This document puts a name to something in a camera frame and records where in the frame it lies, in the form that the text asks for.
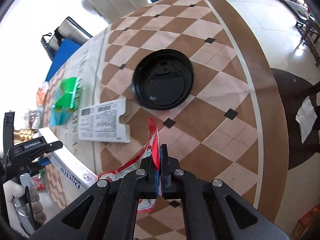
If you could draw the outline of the gloved left hand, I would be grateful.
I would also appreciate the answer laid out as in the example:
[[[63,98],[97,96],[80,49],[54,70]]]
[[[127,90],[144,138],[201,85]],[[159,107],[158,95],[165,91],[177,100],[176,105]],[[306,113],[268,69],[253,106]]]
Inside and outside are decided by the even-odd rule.
[[[29,238],[24,230],[20,218],[21,214],[30,216],[30,207],[22,199],[25,197],[25,188],[12,180],[3,185],[10,227],[17,232],[18,237]],[[30,201],[33,210],[33,217],[39,224],[44,224],[47,217],[43,211],[40,197],[37,191],[30,191]]]

